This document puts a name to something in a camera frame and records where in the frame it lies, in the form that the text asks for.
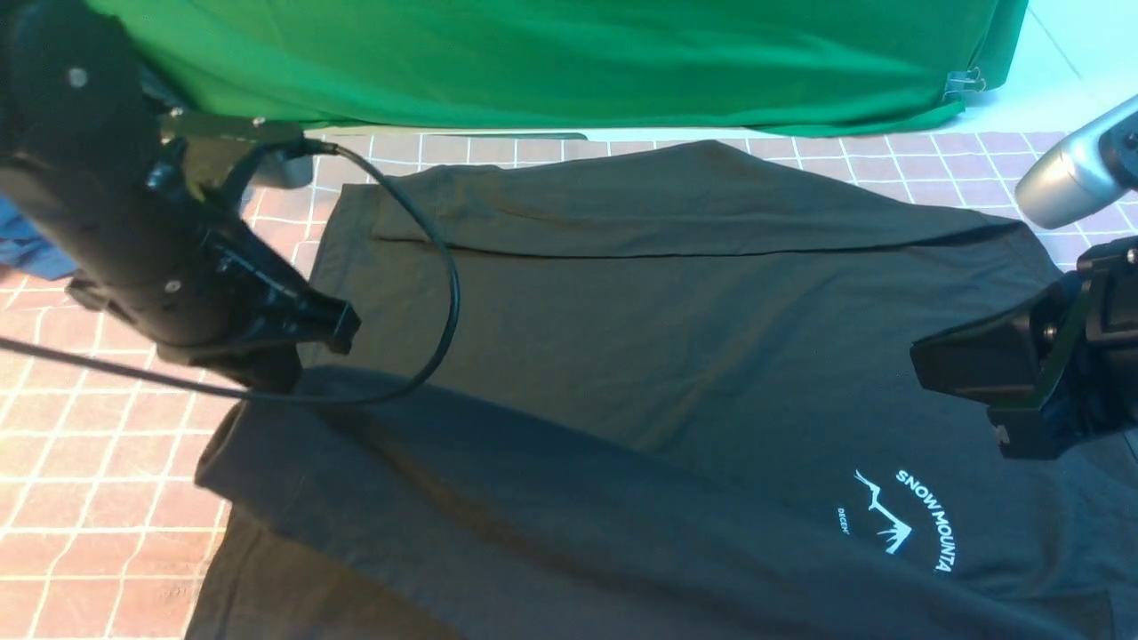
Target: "green backdrop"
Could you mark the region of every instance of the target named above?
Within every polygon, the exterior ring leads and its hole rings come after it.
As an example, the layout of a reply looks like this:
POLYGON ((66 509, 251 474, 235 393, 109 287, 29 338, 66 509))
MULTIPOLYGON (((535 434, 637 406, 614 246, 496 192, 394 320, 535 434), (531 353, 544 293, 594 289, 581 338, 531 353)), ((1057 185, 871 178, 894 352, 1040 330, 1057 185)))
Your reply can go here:
POLYGON ((935 126, 1028 0, 90 0, 199 107, 430 128, 935 126))

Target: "dark green t-shirt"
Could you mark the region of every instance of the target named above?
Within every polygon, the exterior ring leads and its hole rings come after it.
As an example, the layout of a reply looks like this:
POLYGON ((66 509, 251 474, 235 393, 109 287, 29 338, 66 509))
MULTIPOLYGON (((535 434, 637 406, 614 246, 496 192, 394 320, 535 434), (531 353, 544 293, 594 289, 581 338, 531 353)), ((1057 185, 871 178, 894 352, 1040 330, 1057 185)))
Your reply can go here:
MULTIPOLYGON (((225 544, 320 553, 289 582, 223 545, 198 635, 245 637, 234 621, 273 608, 308 612, 274 637, 349 629, 321 617, 344 567, 384 594, 371 637, 414 637, 385 627, 409 621, 494 639, 1138 632, 1128 441, 1004 460, 983 407, 924 392, 908 360, 1058 276, 1025 225, 716 143, 401 183, 462 276, 432 381, 500 407, 434 389, 247 408, 199 476, 237 506, 225 544), (291 586, 234 577, 263 572, 291 586)), ((310 362, 421 366, 445 279, 378 188, 345 190, 313 281, 364 329, 349 358, 310 362)))

